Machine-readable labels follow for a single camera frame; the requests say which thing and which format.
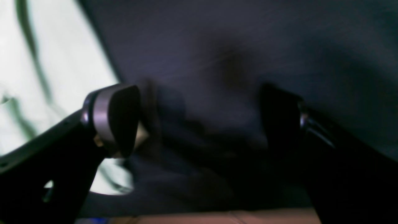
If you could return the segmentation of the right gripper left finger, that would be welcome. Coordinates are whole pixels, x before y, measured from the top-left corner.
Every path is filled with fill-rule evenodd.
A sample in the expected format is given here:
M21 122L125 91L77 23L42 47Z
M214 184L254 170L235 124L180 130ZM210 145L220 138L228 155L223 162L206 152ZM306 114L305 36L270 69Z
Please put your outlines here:
M73 224L101 162L132 153L139 115L137 86L101 88L80 110L1 156L1 223Z

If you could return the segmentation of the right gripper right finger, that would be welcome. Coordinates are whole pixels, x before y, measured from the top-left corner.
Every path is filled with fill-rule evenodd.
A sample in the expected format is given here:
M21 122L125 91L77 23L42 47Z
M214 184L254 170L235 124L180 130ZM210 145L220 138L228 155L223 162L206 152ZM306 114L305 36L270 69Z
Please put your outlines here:
M321 223L397 223L397 161L273 85L261 86L260 111L270 156L303 183Z

